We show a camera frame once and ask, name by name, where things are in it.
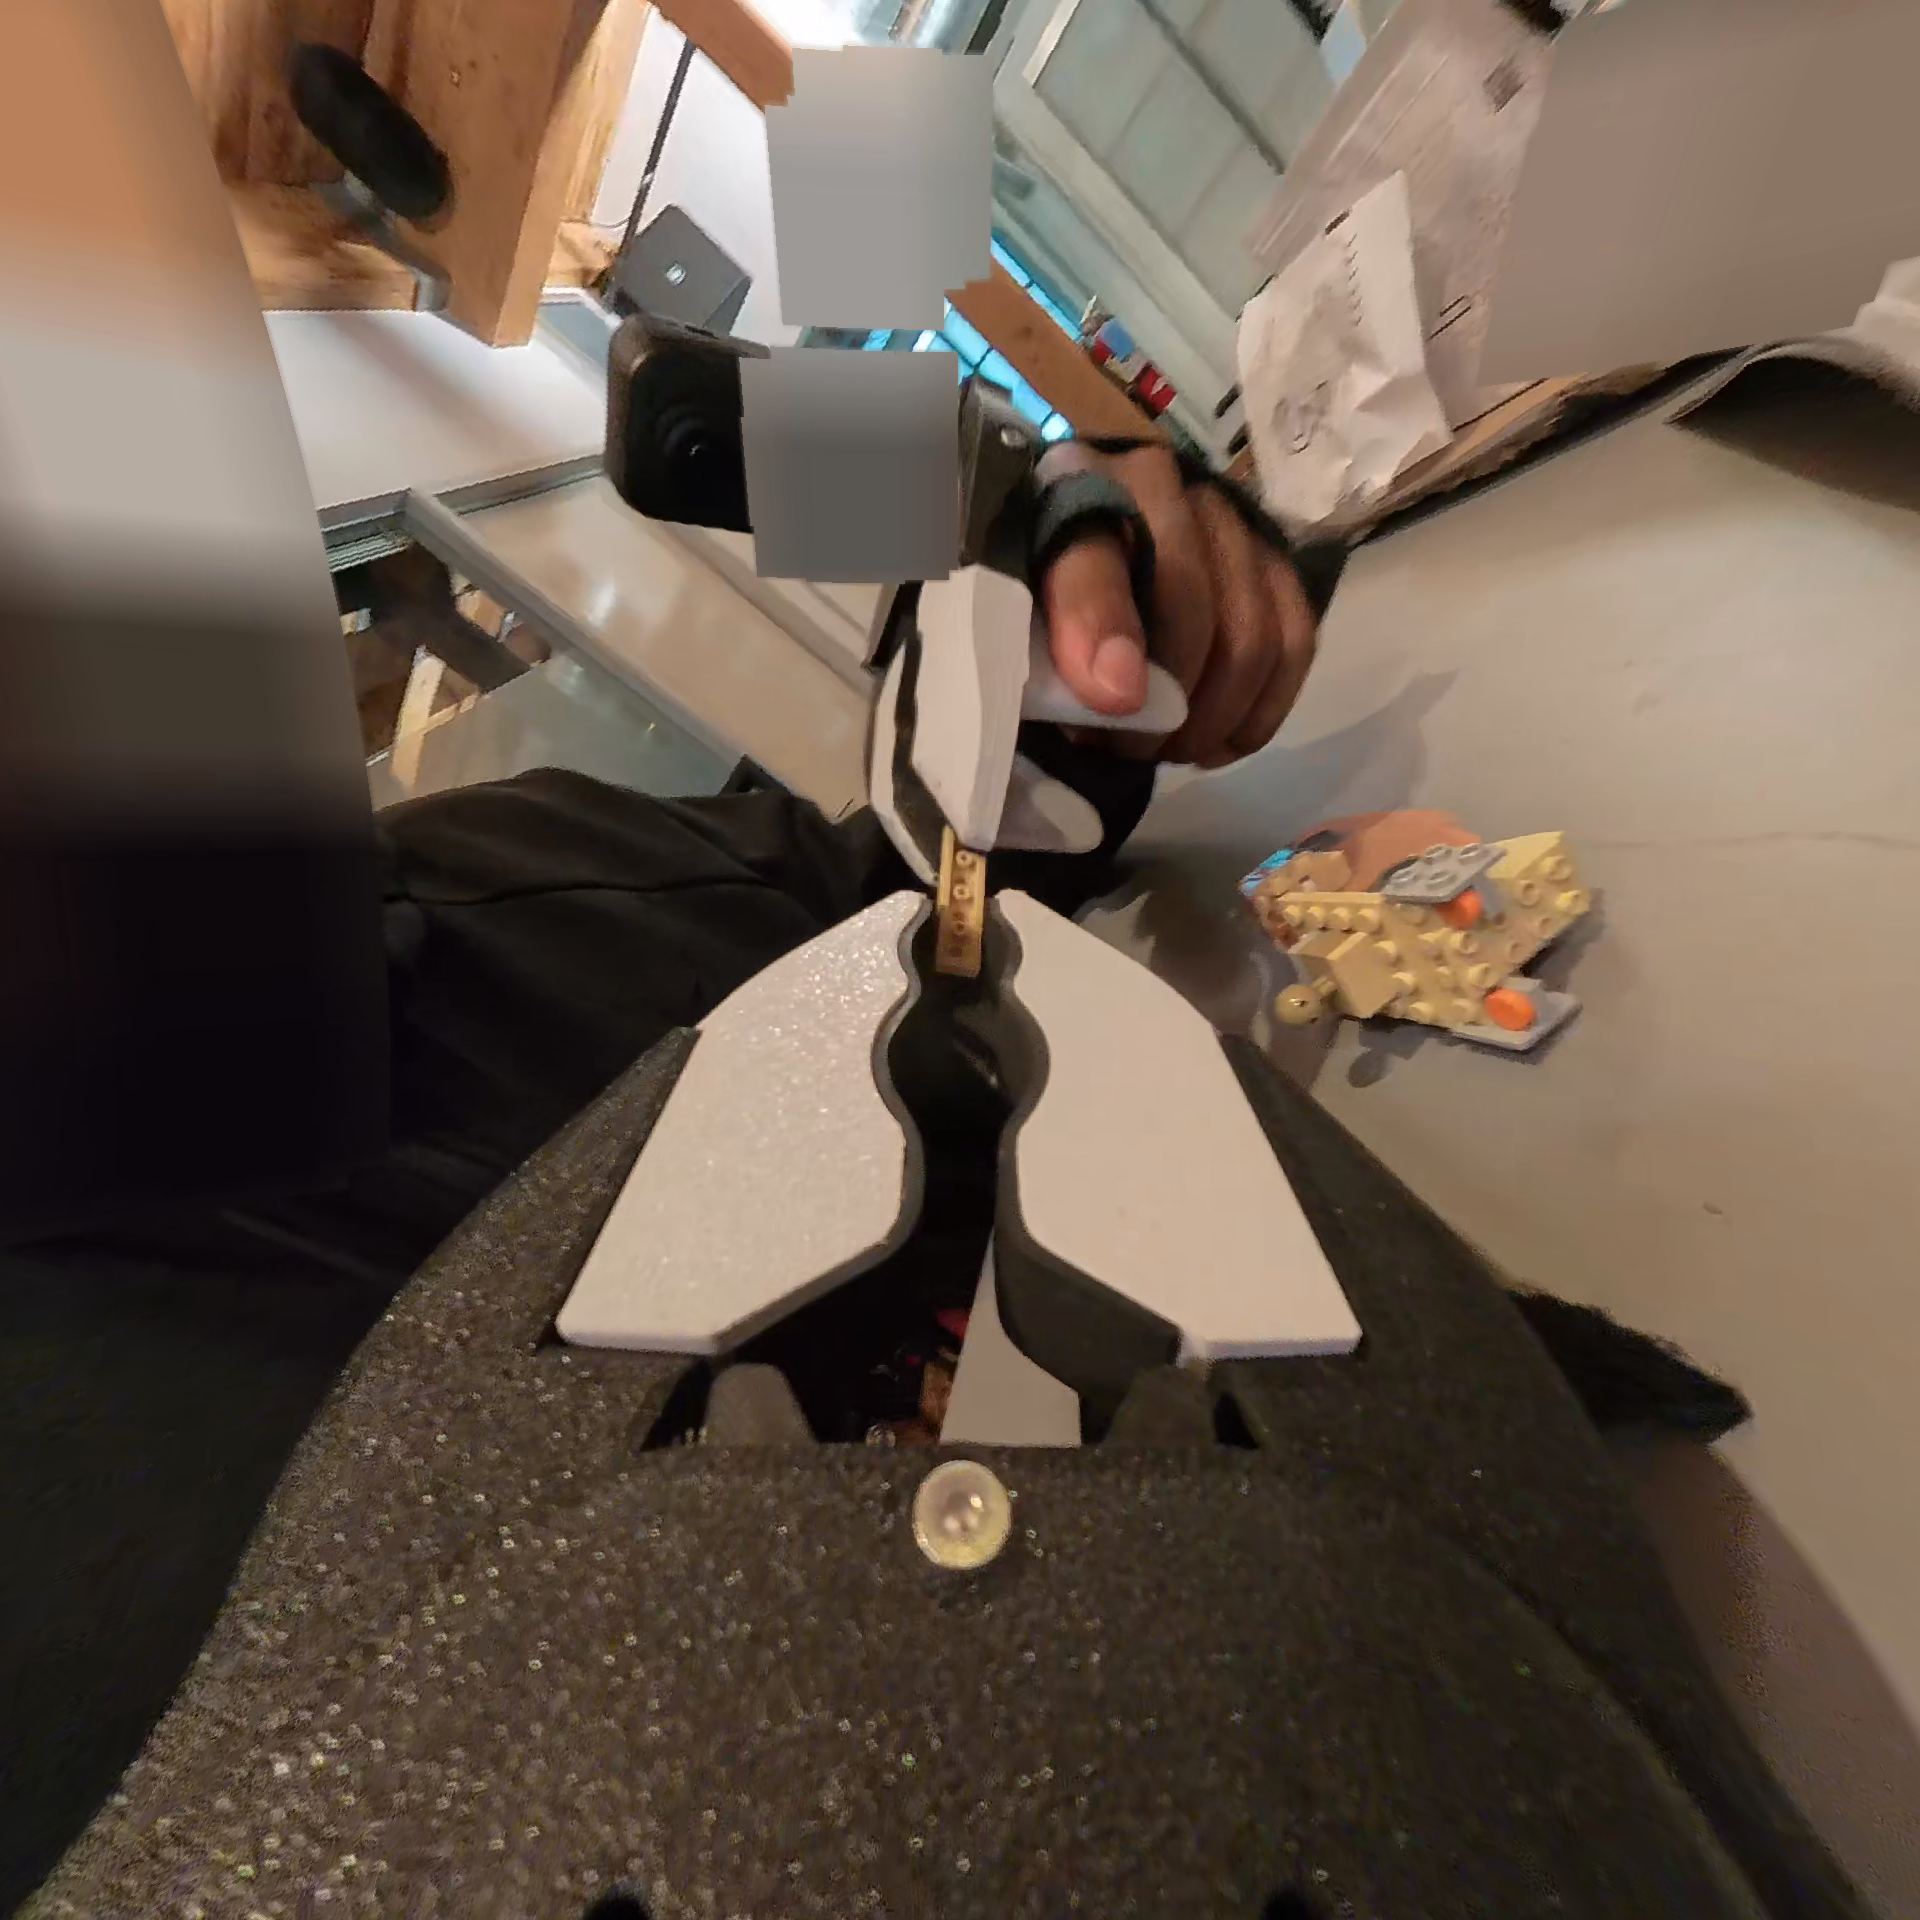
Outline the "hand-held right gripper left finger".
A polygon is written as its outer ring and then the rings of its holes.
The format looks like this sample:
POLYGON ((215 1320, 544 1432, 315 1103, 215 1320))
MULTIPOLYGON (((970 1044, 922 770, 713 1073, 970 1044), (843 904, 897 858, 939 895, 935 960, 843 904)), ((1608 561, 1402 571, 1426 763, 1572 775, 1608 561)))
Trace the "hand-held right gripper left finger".
POLYGON ((572 1350, 717 1359, 889 1257, 924 1155, 884 1051, 930 902, 898 892, 737 987, 689 1057, 559 1311, 572 1350))

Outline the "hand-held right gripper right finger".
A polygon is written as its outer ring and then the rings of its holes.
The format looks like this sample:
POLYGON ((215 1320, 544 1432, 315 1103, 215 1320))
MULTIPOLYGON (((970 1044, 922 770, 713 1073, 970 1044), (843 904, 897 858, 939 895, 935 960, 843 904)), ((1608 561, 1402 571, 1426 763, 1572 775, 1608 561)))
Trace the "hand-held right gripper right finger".
POLYGON ((995 1262, 1051 1374, 1354 1353, 1361 1323, 1226 1041, 1138 960, 1001 892, 995 1262))

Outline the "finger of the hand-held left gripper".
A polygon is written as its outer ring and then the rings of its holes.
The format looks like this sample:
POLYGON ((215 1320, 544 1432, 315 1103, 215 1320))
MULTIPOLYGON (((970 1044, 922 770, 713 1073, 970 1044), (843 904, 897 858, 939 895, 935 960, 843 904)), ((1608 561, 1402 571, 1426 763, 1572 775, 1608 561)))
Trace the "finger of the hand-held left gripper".
POLYGON ((881 675, 869 728, 869 806, 912 883, 938 895, 953 831, 914 760, 922 664, 924 640, 903 638, 881 675))
POLYGON ((1034 595, 995 569, 957 569, 920 598, 912 769, 953 836, 995 851, 1034 657, 1034 595))

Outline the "long tan brick plate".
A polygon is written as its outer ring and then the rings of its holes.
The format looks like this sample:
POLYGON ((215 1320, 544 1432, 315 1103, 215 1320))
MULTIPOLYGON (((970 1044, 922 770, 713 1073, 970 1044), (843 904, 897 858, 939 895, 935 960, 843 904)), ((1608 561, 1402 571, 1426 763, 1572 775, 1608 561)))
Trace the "long tan brick plate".
POLYGON ((933 964, 944 977, 979 978, 989 907, 988 858, 944 828, 935 875, 933 964))

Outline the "tan and orange brick model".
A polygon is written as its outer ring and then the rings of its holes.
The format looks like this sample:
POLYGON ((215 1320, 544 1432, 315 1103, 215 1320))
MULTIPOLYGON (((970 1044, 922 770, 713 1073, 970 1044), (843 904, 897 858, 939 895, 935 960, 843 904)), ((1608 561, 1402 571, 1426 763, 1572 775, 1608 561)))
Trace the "tan and orange brick model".
POLYGON ((1327 820, 1240 878, 1291 1027, 1391 1022, 1529 1055, 1580 1000, 1535 972, 1593 912, 1563 832, 1483 836, 1442 809, 1327 820))

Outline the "person's left hand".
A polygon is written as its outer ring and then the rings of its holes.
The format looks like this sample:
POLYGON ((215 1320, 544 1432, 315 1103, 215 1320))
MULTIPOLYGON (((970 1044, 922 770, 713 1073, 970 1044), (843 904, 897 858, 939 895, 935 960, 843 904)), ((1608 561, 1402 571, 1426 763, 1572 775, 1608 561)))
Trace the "person's left hand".
POLYGON ((1101 473, 1127 490, 1156 548, 1154 591, 1137 601, 1127 544, 1068 547, 1040 584, 1048 647, 1073 697, 1137 713, 1147 667, 1183 684, 1185 722, 1162 736, 1076 728, 1071 738, 1127 760, 1217 770, 1258 755, 1298 703, 1316 614, 1279 532, 1224 478, 1178 449, 1057 442, 1040 478, 1101 473))

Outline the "wooden crate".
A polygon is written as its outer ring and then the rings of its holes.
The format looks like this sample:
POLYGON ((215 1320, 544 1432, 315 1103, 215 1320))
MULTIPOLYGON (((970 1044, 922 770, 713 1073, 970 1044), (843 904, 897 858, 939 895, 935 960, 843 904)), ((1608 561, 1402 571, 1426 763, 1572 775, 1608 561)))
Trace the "wooden crate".
POLYGON ((354 57, 449 161, 450 207, 397 241, 444 280, 450 320, 525 346, 540 296, 613 256, 592 207, 659 16, 757 108, 794 84, 794 48, 744 3, 162 3, 259 304, 267 313, 425 312, 418 274, 329 188, 344 166, 297 123, 299 42, 354 57))

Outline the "person's black-clad torso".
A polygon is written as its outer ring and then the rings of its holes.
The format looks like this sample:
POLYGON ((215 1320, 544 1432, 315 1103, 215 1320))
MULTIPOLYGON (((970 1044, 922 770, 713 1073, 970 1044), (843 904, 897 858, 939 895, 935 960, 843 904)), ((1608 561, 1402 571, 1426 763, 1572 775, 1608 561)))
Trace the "person's black-clad torso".
POLYGON ((377 817, 393 1142, 344 1190, 5 1251, 3 1905, 167 1711, 393 1296, 637 1057, 905 887, 869 811, 541 770, 377 817))

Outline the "black caster wheel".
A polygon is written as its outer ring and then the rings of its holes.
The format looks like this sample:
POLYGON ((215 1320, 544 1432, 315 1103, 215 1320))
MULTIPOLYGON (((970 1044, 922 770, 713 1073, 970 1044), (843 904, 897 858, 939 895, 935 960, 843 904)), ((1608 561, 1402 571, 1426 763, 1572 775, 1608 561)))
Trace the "black caster wheel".
POLYGON ((297 39, 289 84, 299 126, 340 166, 317 194, 347 233, 404 267, 416 310, 439 316, 449 274, 400 230, 437 230, 452 209, 452 172, 431 132, 347 51, 297 39))

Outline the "brown cardboard piece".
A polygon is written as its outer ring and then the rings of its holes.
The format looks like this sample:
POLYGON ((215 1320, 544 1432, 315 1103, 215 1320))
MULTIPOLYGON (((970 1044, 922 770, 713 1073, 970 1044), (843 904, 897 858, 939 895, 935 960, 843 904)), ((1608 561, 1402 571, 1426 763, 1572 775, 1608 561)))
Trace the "brown cardboard piece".
POLYGON ((1524 460, 1613 426, 1736 362, 1749 347, 1709 351, 1672 363, 1640 363, 1608 375, 1545 378, 1522 387, 1455 433, 1451 442, 1400 473, 1381 496, 1337 520, 1332 538, 1357 543, 1436 498, 1488 483, 1524 460))

